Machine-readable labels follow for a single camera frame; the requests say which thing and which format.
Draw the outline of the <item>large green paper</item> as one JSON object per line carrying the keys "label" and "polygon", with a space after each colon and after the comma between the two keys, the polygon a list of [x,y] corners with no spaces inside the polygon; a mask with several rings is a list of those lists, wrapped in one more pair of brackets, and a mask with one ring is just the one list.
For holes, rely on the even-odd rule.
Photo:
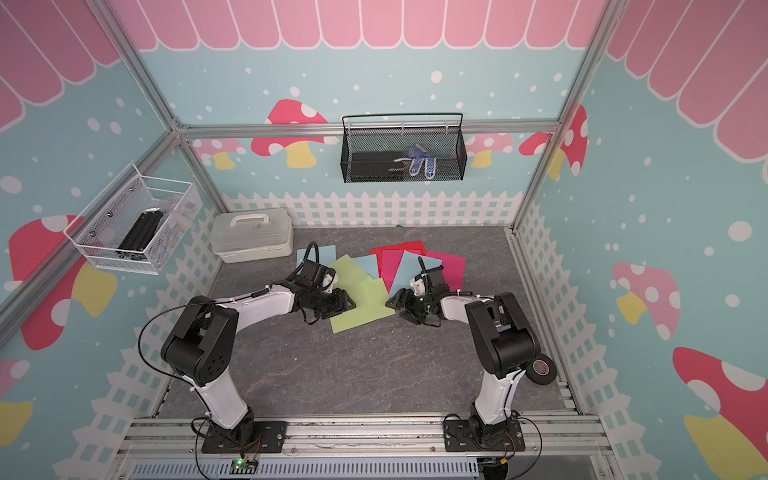
{"label": "large green paper", "polygon": [[389,295],[381,278],[359,282],[346,288],[346,292],[355,307],[331,318],[334,334],[395,314],[392,308],[386,306]]}

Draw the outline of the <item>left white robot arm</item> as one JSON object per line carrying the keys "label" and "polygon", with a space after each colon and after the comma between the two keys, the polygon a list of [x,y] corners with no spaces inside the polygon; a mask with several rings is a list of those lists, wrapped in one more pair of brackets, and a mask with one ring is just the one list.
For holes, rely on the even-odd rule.
{"label": "left white robot arm", "polygon": [[305,255],[287,278],[256,292],[219,300],[198,296],[184,306],[160,357],[206,407],[208,440],[219,437],[225,449],[241,457],[261,448],[253,411],[230,373],[236,337],[248,327],[289,313],[312,313],[311,319],[304,319],[312,325],[353,310],[354,300],[337,283],[336,270]]}

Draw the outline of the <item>small green paper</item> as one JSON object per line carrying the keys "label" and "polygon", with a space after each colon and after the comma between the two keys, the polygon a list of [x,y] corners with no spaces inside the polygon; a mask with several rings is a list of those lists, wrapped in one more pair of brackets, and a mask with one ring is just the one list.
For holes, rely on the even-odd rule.
{"label": "small green paper", "polygon": [[335,285],[340,289],[348,289],[361,282],[373,280],[367,275],[349,255],[340,257],[330,265],[338,274],[338,282]]}

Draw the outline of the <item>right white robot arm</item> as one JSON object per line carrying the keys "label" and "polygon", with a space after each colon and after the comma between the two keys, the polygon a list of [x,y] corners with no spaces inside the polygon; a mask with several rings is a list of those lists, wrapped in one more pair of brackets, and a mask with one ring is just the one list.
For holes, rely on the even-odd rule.
{"label": "right white robot arm", "polygon": [[453,413],[442,420],[445,449],[504,451],[525,450],[520,413],[512,407],[523,378],[546,386],[557,377],[552,359],[542,352],[541,342],[517,298],[510,292],[488,296],[452,290],[441,266],[421,272],[406,288],[393,293],[386,305],[415,324],[439,327],[444,321],[469,326],[477,357],[484,369],[479,394],[469,416]]}

